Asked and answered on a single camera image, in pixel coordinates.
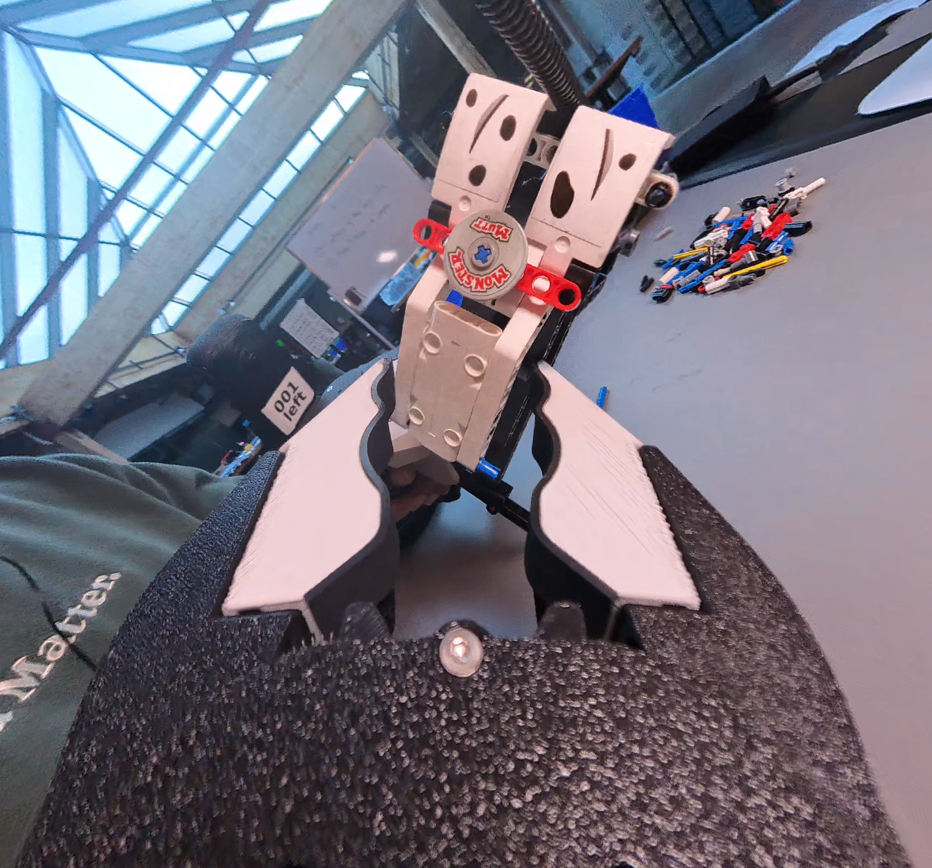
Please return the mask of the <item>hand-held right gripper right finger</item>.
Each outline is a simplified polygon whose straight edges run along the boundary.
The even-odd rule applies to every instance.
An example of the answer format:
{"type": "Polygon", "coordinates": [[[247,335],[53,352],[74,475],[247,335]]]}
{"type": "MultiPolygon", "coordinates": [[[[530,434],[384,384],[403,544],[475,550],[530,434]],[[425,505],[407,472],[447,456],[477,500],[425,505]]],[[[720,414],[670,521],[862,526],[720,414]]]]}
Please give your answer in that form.
{"type": "Polygon", "coordinates": [[[617,606],[698,611],[701,597],[641,457],[642,444],[541,362],[530,531],[617,606]]]}

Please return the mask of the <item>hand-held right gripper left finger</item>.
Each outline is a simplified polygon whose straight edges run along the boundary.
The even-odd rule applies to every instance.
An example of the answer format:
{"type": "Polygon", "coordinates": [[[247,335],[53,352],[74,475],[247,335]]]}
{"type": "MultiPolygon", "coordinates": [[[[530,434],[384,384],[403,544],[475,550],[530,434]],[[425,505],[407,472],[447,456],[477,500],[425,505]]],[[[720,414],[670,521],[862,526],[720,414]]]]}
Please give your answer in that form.
{"type": "Polygon", "coordinates": [[[340,625],[382,601],[400,562],[383,479],[395,407],[390,359],[372,364],[284,446],[221,604],[225,617],[298,611],[340,625]]]}

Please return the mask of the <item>toy brick model car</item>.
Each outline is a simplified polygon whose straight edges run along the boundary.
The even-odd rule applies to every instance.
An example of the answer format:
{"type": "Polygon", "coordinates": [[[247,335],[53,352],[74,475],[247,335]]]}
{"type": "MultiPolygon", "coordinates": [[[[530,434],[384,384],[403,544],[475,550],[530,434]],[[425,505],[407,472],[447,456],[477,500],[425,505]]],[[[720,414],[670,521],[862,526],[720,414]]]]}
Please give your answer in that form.
{"type": "Polygon", "coordinates": [[[392,419],[492,514],[522,529],[506,469],[552,363],[638,217],[679,190],[674,138],[592,107],[537,0],[471,0],[534,88],[465,82],[416,242],[433,260],[409,297],[392,419]]]}

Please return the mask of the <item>white board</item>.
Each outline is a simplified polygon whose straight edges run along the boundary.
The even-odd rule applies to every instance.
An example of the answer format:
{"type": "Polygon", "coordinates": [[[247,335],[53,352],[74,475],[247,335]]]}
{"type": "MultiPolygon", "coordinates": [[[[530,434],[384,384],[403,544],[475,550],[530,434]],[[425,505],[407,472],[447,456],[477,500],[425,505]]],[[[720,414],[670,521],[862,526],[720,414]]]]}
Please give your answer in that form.
{"type": "Polygon", "coordinates": [[[378,137],[300,219],[285,249],[361,314],[414,255],[413,224],[428,214],[431,186],[378,137]]]}

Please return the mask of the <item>person's green sweatshirt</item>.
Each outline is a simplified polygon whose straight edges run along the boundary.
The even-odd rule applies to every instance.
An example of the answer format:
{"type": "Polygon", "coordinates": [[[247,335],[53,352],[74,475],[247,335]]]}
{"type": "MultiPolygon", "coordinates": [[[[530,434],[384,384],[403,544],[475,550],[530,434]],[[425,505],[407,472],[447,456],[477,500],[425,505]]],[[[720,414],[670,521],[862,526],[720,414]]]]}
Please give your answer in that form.
{"type": "Polygon", "coordinates": [[[2,866],[17,864],[128,613],[238,482],[85,454],[2,457],[2,866]]]}

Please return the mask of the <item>pile of small brick pieces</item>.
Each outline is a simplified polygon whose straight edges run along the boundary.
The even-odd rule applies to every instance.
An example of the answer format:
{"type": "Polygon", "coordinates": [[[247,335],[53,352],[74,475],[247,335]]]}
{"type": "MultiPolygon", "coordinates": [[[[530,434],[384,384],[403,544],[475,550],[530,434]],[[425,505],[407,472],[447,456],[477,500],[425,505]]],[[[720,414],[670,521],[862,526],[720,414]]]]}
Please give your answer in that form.
{"type": "Polygon", "coordinates": [[[686,248],[654,261],[655,274],[642,277],[638,292],[656,305],[676,296],[712,297],[755,284],[771,270],[786,266],[797,241],[813,223],[800,218],[805,202],[827,178],[798,185],[794,175],[781,178],[775,194],[744,198],[724,206],[686,248]]]}

